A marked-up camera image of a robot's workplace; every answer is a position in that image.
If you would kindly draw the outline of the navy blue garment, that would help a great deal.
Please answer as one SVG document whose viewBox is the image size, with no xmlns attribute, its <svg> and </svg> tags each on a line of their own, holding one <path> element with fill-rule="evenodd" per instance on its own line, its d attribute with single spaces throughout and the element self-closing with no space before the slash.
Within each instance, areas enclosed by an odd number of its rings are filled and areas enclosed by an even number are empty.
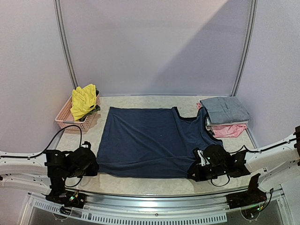
<svg viewBox="0 0 300 225">
<path fill-rule="evenodd" d="M 97 152 L 100 173 L 117 177 L 186 178 L 196 158 L 193 150 L 222 145 L 206 129 L 207 111 L 192 118 L 176 107 L 109 109 Z"/>
</svg>

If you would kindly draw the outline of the grey blue button shirt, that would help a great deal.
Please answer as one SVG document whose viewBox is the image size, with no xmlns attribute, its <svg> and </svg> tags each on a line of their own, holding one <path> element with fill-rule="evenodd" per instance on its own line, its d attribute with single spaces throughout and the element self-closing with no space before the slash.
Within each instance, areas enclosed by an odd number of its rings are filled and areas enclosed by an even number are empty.
<svg viewBox="0 0 300 225">
<path fill-rule="evenodd" d="M 200 101 L 212 123 L 249 121 L 250 114 L 236 97 L 211 97 Z"/>
</svg>

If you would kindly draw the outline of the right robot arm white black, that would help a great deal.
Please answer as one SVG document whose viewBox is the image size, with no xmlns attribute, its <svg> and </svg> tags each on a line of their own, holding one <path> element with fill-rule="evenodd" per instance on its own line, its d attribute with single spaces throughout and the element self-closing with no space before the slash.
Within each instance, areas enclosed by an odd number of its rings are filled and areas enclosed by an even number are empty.
<svg viewBox="0 0 300 225">
<path fill-rule="evenodd" d="M 261 192 L 270 191 L 300 174 L 300 128 L 293 134 L 268 146 L 249 150 L 243 146 L 230 153 L 221 145 L 210 145 L 204 150 L 193 149 L 196 161 L 188 171 L 188 178 L 206 181 L 226 175 L 230 178 L 252 175 L 250 187 L 242 200 L 253 204 Z"/>
</svg>

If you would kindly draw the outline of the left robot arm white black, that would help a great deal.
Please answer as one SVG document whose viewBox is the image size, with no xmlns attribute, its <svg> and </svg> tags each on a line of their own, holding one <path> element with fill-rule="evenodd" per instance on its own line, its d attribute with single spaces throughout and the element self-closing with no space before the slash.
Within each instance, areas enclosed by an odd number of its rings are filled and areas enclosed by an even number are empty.
<svg viewBox="0 0 300 225">
<path fill-rule="evenodd" d="M 65 190 L 68 178 L 95 177 L 99 165 L 91 144 L 84 142 L 72 151 L 44 150 L 40 153 L 0 153 L 0 187 L 51 193 L 59 203 L 66 203 L 70 194 Z"/>
</svg>

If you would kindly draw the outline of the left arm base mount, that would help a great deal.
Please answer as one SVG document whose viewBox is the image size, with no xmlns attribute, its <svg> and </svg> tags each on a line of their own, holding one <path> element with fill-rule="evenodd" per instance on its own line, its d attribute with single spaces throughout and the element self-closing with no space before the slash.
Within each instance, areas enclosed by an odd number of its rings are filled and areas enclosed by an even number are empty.
<svg viewBox="0 0 300 225">
<path fill-rule="evenodd" d="M 85 204 L 86 194 L 78 190 L 68 191 L 63 178 L 50 178 L 50 193 L 45 199 L 63 205 L 64 207 L 74 207 L 82 209 Z"/>
</svg>

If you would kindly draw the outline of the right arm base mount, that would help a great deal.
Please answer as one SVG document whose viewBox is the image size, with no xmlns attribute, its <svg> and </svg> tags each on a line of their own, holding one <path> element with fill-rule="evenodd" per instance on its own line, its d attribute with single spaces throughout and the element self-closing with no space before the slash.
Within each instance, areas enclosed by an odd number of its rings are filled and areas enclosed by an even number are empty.
<svg viewBox="0 0 300 225">
<path fill-rule="evenodd" d="M 258 185 L 260 173 L 252 176 L 245 191 L 226 195 L 226 203 L 230 209 L 249 206 L 261 203 L 267 200 L 267 192 L 261 191 Z"/>
</svg>

